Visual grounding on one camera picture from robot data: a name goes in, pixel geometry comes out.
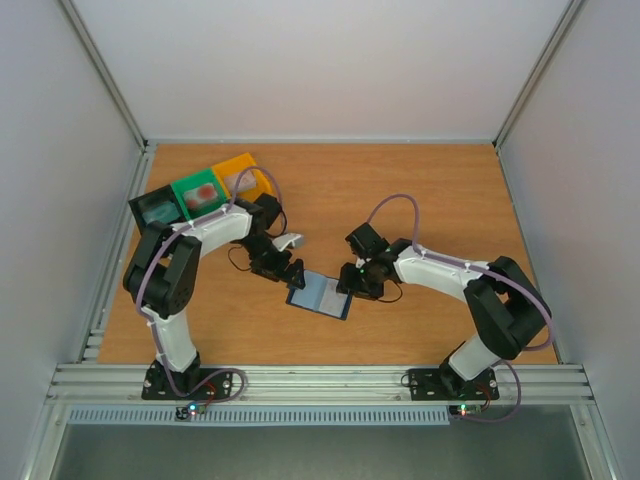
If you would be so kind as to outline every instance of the wooden table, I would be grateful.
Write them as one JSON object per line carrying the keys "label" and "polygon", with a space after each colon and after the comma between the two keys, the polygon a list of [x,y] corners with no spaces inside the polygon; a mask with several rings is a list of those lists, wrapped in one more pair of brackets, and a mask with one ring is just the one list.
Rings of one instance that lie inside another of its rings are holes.
{"label": "wooden table", "polygon": [[[247,151],[278,180],[289,230],[306,236],[294,252],[307,269],[337,277],[353,260],[344,237],[380,200],[406,192],[421,206],[423,245],[477,260],[506,255],[530,271],[490,145],[160,145],[147,190]],[[372,223],[389,241],[410,238],[411,204],[394,200]],[[233,254],[246,265],[243,251]],[[340,321],[286,305],[283,283],[237,271],[222,248],[200,263],[189,326],[203,363],[228,365],[439,364],[474,333],[465,304],[424,287],[403,290],[393,304],[354,299]],[[388,292],[396,293],[393,286]],[[145,321],[120,287],[98,361],[146,364],[154,352]],[[547,349],[519,361],[556,358]]]}

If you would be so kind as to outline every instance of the vent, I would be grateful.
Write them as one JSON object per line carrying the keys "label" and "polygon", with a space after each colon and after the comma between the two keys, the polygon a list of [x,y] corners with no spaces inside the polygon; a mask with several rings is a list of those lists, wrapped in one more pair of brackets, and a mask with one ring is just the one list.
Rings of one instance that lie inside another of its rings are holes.
{"label": "vent", "polygon": [[168,406],[78,405],[69,423],[100,425],[203,425],[218,427],[285,425],[448,425],[446,407],[236,407],[210,408],[189,420]]}

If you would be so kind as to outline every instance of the white backdrop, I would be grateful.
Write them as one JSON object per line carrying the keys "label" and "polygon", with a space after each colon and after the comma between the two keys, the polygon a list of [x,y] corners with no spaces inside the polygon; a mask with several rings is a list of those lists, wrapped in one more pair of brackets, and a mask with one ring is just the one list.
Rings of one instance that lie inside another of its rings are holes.
{"label": "white backdrop", "polygon": [[57,2],[6,2],[0,45],[0,477],[15,479],[138,153]]}
{"label": "white backdrop", "polygon": [[76,0],[152,139],[493,140],[566,0]]}
{"label": "white backdrop", "polygon": [[629,480],[640,471],[639,22],[638,2],[587,2],[503,149],[564,360],[584,363]]}

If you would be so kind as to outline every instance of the small book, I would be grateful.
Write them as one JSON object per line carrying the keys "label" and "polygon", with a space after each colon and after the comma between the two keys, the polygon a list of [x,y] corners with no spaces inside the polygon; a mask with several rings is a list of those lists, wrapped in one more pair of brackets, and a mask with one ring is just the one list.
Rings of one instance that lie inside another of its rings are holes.
{"label": "small book", "polygon": [[347,319],[352,295],[336,292],[338,280],[305,270],[306,286],[300,290],[290,287],[287,304],[330,317]]}

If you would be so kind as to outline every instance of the black mounting bracket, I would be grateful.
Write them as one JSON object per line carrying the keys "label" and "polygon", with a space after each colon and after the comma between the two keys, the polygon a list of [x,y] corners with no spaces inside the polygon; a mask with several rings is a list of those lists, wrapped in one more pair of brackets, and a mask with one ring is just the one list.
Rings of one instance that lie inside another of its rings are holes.
{"label": "black mounting bracket", "polygon": [[[189,392],[198,383],[218,370],[220,369],[200,367],[200,355],[198,354],[187,370],[181,373],[172,372],[172,378],[180,391]],[[233,388],[233,374],[221,373],[212,377],[207,383],[210,383],[215,388],[213,400],[229,398]],[[154,360],[144,376],[142,399],[171,401],[209,400],[212,396],[211,391],[211,387],[203,385],[188,397],[179,397],[171,389],[164,366],[158,360]]]}
{"label": "black mounting bracket", "polygon": [[460,396],[453,397],[447,393],[447,389],[441,380],[441,370],[434,368],[412,368],[403,377],[403,385],[411,392],[411,400],[418,402],[459,400],[468,402],[473,400],[486,400],[486,394],[478,388],[480,385],[487,392],[491,400],[498,400],[500,392],[496,382],[496,375],[491,368],[486,369],[472,382],[468,382],[460,390]]}

